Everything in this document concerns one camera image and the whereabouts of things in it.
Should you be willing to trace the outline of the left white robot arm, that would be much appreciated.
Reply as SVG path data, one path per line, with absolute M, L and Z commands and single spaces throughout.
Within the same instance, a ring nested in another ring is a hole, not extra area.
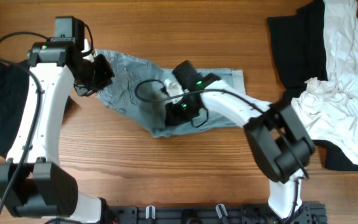
M 0 209 L 14 217 L 46 218 L 49 223 L 117 223 L 103 198 L 78 190 L 60 167 L 58 143 L 72 90 L 90 96 L 110 85 L 106 58 L 93 56 L 88 25 L 73 16 L 55 19 L 52 37 L 28 53 L 29 88 L 16 138 L 0 164 Z

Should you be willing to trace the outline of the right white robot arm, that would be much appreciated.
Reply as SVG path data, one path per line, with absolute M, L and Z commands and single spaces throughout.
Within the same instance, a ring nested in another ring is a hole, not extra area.
M 191 123 L 200 109 L 214 111 L 243 128 L 254 161 L 269 179 L 268 206 L 284 223 L 301 208 L 300 184 L 314 144 L 293 108 L 283 101 L 259 103 L 213 73 L 202 76 L 185 60 L 173 69 L 178 88 L 165 86 L 165 123 Z

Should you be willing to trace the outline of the light blue denim shorts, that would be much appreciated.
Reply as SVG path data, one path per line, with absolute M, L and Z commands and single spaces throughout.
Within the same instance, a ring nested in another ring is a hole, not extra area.
M 113 50 L 96 49 L 109 62 L 114 77 L 112 83 L 96 94 L 97 99 L 110 110 L 135 121 L 155 138 L 193 134 L 213 128 L 234 127 L 236 124 L 224 116 L 205 110 L 192 121 L 173 125 L 165 122 L 167 111 L 164 102 L 148 103 L 140 100 L 166 98 L 163 84 L 179 82 L 172 70 L 161 68 L 150 60 L 137 58 Z

